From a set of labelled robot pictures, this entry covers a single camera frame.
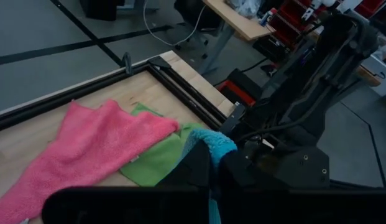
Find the pink microfiber towel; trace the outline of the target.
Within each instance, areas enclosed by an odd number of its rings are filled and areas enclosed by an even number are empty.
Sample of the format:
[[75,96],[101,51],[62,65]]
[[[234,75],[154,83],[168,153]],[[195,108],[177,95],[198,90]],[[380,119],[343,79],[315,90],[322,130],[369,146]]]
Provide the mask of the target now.
[[131,115],[108,100],[97,109],[70,103],[60,126],[34,122],[0,135],[0,224],[39,216],[54,192],[102,181],[178,129],[173,119]]

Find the green microfiber towel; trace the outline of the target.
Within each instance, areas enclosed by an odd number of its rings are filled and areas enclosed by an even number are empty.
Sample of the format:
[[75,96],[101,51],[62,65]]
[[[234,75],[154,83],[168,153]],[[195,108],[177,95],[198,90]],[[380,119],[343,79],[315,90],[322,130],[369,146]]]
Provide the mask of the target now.
[[190,132],[198,123],[182,123],[179,129],[120,168],[123,176],[144,187],[155,186],[176,165]]

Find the red storage bin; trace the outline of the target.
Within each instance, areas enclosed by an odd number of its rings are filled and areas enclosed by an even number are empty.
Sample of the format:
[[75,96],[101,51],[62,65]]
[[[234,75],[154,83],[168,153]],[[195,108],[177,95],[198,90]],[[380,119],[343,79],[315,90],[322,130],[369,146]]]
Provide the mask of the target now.
[[385,3],[386,0],[362,0],[355,11],[365,18],[370,18]]

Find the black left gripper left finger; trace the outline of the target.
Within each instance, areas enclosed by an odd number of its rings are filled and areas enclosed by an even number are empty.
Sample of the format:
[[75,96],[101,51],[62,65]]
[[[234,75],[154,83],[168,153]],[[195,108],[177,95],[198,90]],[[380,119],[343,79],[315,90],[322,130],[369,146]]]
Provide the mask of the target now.
[[199,141],[154,187],[68,187],[46,199],[44,224],[208,224],[211,157]]

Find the clear plastic bag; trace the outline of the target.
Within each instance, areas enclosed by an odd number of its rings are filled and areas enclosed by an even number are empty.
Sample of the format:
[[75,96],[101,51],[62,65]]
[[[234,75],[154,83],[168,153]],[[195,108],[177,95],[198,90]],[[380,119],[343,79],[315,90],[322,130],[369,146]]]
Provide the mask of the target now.
[[255,17],[262,6],[262,0],[225,0],[225,3],[239,15],[249,19]]

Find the black office chair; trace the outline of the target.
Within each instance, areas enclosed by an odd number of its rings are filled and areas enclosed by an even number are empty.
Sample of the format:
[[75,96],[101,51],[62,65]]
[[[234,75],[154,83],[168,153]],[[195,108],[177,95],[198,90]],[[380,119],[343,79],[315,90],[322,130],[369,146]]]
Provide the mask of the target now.
[[203,49],[209,44],[205,34],[217,37],[223,29],[221,17],[203,0],[176,0],[173,6],[183,18],[185,31],[193,33],[185,42],[194,40]]

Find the red storage bin rack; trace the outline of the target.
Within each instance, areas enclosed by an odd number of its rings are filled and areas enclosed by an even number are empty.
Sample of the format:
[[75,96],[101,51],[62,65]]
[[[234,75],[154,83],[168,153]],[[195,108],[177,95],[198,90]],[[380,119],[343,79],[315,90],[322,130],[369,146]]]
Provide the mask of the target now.
[[273,36],[286,47],[293,49],[298,36],[318,19],[318,14],[326,9],[321,5],[306,21],[302,16],[310,6],[311,0],[284,0],[277,13],[270,20],[275,29]]

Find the blue microfiber towel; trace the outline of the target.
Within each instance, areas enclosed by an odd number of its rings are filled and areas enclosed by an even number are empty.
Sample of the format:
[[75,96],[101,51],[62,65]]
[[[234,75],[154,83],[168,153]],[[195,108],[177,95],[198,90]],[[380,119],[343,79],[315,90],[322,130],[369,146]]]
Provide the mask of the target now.
[[[194,129],[189,133],[185,141],[182,154],[177,161],[177,164],[179,164],[193,149],[198,141],[203,141],[208,147],[208,151],[211,156],[211,171],[209,173],[209,179],[214,181],[214,183],[210,186],[215,187],[217,185],[218,168],[222,157],[229,152],[236,151],[237,146],[234,141],[225,136],[223,133],[210,129]],[[218,203],[213,198],[212,194],[213,190],[210,190],[208,199],[208,224],[221,224]]]

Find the light wooden desk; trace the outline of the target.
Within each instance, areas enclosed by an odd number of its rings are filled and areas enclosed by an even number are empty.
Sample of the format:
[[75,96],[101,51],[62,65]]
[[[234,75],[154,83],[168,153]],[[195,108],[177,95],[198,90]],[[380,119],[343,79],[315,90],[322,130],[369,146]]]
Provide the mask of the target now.
[[219,15],[229,26],[237,31],[245,40],[273,34],[276,30],[270,25],[261,26],[257,21],[239,15],[223,0],[203,0],[203,2]]

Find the grey box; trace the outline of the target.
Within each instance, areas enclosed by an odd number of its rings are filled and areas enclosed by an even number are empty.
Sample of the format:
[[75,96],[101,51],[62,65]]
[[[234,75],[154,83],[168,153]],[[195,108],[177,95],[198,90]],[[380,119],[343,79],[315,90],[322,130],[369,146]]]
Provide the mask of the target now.
[[376,54],[371,54],[370,57],[362,61],[361,66],[370,73],[380,75],[386,72],[386,64]]

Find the black furniture base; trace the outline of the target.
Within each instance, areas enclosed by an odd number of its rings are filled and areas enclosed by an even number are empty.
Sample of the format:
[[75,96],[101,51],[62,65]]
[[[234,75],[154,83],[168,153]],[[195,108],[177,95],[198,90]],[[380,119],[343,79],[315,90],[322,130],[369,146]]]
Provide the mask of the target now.
[[87,18],[115,21],[117,13],[137,14],[144,9],[147,0],[78,0]]

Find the black case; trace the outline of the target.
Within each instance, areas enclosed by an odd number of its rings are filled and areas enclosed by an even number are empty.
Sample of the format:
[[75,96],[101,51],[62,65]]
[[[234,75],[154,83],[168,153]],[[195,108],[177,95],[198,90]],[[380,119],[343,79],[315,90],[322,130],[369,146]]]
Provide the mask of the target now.
[[283,62],[290,53],[293,52],[295,46],[284,41],[282,38],[276,37],[274,34],[270,34],[258,38],[254,42],[253,48],[270,61],[279,63]]

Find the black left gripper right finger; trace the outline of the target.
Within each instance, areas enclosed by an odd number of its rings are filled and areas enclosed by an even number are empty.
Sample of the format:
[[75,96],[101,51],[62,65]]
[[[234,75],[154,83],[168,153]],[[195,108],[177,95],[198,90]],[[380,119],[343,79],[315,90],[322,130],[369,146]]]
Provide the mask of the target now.
[[386,224],[385,188],[296,189],[237,151],[218,167],[222,224]]

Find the grey table foot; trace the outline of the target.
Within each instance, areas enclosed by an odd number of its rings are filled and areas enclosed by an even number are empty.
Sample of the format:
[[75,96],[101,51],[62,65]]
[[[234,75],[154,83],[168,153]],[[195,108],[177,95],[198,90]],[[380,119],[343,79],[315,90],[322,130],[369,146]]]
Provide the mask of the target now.
[[215,61],[225,48],[227,42],[232,37],[234,32],[234,28],[228,23],[224,22],[223,30],[219,35],[219,39],[215,43],[214,47],[207,53],[207,57],[203,60],[202,64],[198,68],[198,73],[200,75],[204,75],[216,69],[216,67],[214,67]]

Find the small blue white bottle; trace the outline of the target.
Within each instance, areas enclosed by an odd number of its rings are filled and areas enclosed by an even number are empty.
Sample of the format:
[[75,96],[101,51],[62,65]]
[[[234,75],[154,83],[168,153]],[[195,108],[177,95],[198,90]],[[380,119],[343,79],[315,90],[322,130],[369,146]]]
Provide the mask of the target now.
[[272,16],[273,16],[274,14],[276,14],[276,13],[277,13],[277,9],[274,8],[274,7],[271,8],[269,11],[267,11],[267,12],[262,16],[262,18],[261,18],[259,24],[260,24],[261,26],[265,27],[265,26],[268,24],[269,20],[272,18]]

